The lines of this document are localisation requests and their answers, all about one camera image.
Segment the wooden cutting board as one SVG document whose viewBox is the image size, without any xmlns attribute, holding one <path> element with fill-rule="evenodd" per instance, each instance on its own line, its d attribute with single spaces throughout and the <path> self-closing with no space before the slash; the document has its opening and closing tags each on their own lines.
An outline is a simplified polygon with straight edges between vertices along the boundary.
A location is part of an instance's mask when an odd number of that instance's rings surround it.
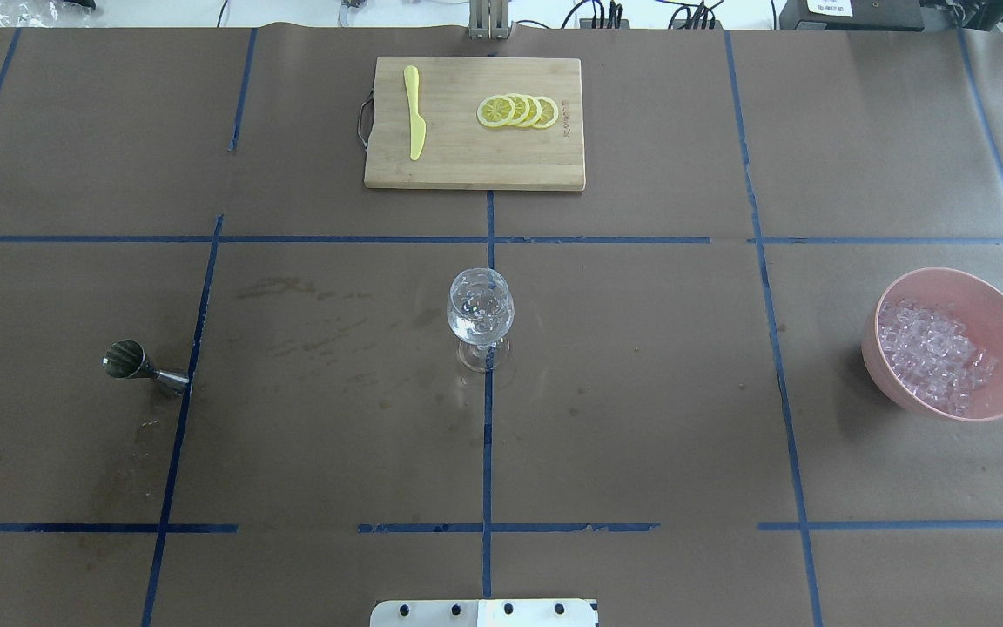
<svg viewBox="0 0 1003 627">
<path fill-rule="evenodd" d="M 406 66 L 421 72 L 427 139 L 418 160 L 409 158 Z M 547 130 L 478 123 L 481 101 L 506 94 L 552 98 L 560 116 Z M 380 57 L 373 102 L 370 189 L 580 192 L 588 183 L 576 58 Z"/>
</svg>

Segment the aluminium frame post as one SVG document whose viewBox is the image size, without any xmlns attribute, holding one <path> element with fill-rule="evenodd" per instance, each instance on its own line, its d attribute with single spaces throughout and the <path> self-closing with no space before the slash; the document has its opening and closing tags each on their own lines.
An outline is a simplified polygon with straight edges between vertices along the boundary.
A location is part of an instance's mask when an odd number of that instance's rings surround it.
<svg viewBox="0 0 1003 627">
<path fill-rule="evenodd" d="M 509 0 L 468 1 L 468 36 L 471 40 L 504 40 L 512 35 Z"/>
</svg>

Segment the pile of clear ice cubes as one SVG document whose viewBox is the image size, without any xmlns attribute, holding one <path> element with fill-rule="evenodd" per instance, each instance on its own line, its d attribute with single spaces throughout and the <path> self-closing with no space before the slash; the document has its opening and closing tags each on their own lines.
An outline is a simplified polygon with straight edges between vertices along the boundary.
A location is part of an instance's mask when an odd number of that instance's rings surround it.
<svg viewBox="0 0 1003 627">
<path fill-rule="evenodd" d="M 896 380 L 929 408 L 958 417 L 1000 364 L 966 332 L 952 306 L 928 308 L 902 299 L 881 303 L 877 311 L 878 345 Z"/>
</svg>

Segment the black box with label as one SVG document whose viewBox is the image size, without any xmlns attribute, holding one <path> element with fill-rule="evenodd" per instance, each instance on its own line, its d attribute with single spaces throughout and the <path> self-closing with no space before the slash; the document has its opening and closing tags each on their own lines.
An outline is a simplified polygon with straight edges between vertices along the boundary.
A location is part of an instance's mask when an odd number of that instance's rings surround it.
<svg viewBox="0 0 1003 627">
<path fill-rule="evenodd" d="M 781 30 L 921 32 L 919 1 L 788 1 L 777 15 Z"/>
</svg>

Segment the clear wine glass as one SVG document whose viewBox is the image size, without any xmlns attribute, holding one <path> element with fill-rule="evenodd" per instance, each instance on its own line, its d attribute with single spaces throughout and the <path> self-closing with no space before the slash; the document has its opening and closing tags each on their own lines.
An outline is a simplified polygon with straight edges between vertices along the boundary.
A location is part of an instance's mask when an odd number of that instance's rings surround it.
<svg viewBox="0 0 1003 627">
<path fill-rule="evenodd" d="M 516 306 L 501 274 L 489 267 L 470 267 L 454 277 L 446 298 L 451 332 L 458 338 L 457 357 L 474 372 L 497 370 L 507 359 Z"/>
</svg>

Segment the lemon slice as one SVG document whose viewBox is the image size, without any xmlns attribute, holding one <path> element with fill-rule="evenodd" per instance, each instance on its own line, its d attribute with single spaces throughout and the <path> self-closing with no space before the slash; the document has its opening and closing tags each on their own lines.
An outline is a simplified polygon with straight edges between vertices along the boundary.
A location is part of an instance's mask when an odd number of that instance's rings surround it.
<svg viewBox="0 0 1003 627">
<path fill-rule="evenodd" d="M 478 123 L 487 128 L 510 125 L 515 119 L 517 107 L 509 96 L 497 95 L 481 101 L 476 111 Z"/>
<path fill-rule="evenodd" d="M 533 104 L 530 102 L 529 96 L 525 94 L 506 94 L 505 97 L 513 105 L 512 116 L 510 116 L 506 125 L 525 126 L 533 108 Z"/>
<path fill-rule="evenodd" d="M 547 130 L 557 122 L 558 116 L 560 116 L 560 106 L 552 98 L 544 96 L 537 96 L 536 103 L 540 106 L 540 115 L 537 116 L 532 127 L 535 130 Z"/>
<path fill-rule="evenodd" d="M 533 127 L 540 122 L 542 115 L 541 100 L 537 96 L 532 95 L 522 95 L 522 98 L 524 98 L 526 112 L 524 116 L 522 116 L 521 122 L 518 123 L 518 126 L 521 128 Z"/>
</svg>

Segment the yellow plastic knife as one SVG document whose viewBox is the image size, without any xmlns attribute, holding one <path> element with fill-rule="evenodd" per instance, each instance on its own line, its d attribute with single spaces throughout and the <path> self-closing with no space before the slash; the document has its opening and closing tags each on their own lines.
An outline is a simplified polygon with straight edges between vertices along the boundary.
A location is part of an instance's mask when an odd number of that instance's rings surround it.
<svg viewBox="0 0 1003 627">
<path fill-rule="evenodd" d="M 427 122 L 421 115 L 421 72 L 417 66 L 403 68 L 403 86 L 407 97 L 409 158 L 418 160 L 427 139 Z"/>
</svg>

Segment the pink bowl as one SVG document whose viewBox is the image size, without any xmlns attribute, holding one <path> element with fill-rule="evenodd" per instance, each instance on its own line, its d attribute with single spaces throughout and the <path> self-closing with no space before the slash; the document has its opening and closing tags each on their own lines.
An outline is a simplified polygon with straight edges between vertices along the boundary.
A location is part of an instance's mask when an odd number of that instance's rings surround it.
<svg viewBox="0 0 1003 627">
<path fill-rule="evenodd" d="M 996 360 L 991 380 L 971 390 L 970 405 L 962 412 L 939 408 L 922 400 L 920 387 L 900 380 L 892 370 L 891 355 L 881 345 L 879 325 L 887 321 L 887 307 L 914 302 L 943 310 L 965 325 L 964 336 Z M 1003 418 L 1003 293 L 970 273 L 952 267 L 920 267 L 900 275 L 878 297 L 861 329 L 861 360 L 876 389 L 900 408 L 917 415 L 959 423 L 988 423 Z"/>
</svg>

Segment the steel double jigger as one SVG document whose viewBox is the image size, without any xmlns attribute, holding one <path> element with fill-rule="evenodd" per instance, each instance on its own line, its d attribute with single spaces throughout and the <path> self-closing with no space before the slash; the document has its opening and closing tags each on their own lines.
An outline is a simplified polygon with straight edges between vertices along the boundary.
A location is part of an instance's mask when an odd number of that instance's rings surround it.
<svg viewBox="0 0 1003 627">
<path fill-rule="evenodd" d="M 112 344 L 101 358 L 101 367 L 113 380 L 150 380 L 168 396 L 187 392 L 191 378 L 184 370 L 159 368 L 138 341 L 122 339 Z"/>
</svg>

